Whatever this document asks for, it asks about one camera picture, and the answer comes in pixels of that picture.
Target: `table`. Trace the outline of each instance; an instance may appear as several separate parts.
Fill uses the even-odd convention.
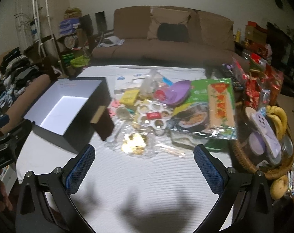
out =
[[[113,96],[115,76],[147,73],[152,67],[89,67],[79,77],[106,77]],[[204,69],[153,67],[173,82],[204,79]],[[90,141],[96,157],[80,189],[71,199],[86,221],[97,232],[152,233],[193,232],[218,199],[186,150],[186,158],[159,153],[153,158],[131,157],[120,149],[110,150],[95,133]],[[212,152],[229,167],[227,151]],[[37,136],[28,136],[17,160],[17,177],[27,171],[50,173],[63,167],[75,155]],[[50,195],[49,204],[55,209]],[[232,221],[232,211],[223,228]]]

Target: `person's hand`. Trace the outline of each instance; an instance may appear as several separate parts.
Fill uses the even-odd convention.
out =
[[[9,196],[7,195],[6,191],[5,191],[5,185],[4,183],[1,181],[0,182],[0,192],[3,196],[3,200],[0,201],[0,212],[4,211],[5,208],[7,207],[10,211],[13,210],[13,206],[11,204],[11,202],[9,201]]]

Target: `white wall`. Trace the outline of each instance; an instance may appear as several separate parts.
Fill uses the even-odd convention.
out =
[[[31,0],[2,0],[0,2],[0,54],[20,46],[17,38],[14,15],[17,13],[25,13],[32,18],[31,2]],[[57,36],[58,25],[63,19],[64,11],[69,6],[69,0],[48,0],[48,3],[53,32]],[[49,32],[46,17],[44,17],[45,12],[42,14],[43,35],[47,36]]]
[[[69,0],[71,7],[79,7],[84,15],[91,15],[95,30],[96,12],[105,11],[108,29],[112,29],[115,9],[135,5],[170,5],[209,11],[230,18],[235,22],[234,32],[238,27],[244,31],[248,21],[255,21],[262,27],[266,27],[270,21],[286,32],[287,26],[294,28],[294,11],[286,0],[282,1],[283,10],[275,5],[274,0]]]

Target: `purple lid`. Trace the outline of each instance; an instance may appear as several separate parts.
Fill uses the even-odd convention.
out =
[[[259,156],[265,152],[265,141],[258,131],[253,132],[248,139],[250,149],[255,155]]]
[[[182,103],[187,98],[190,87],[191,81],[189,80],[181,80],[174,83],[164,91],[165,100],[161,102],[173,106]]]

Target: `bunch of bananas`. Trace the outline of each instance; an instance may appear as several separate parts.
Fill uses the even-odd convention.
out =
[[[266,114],[272,119],[276,127],[277,139],[281,140],[287,129],[287,116],[284,110],[277,106],[267,106]]]

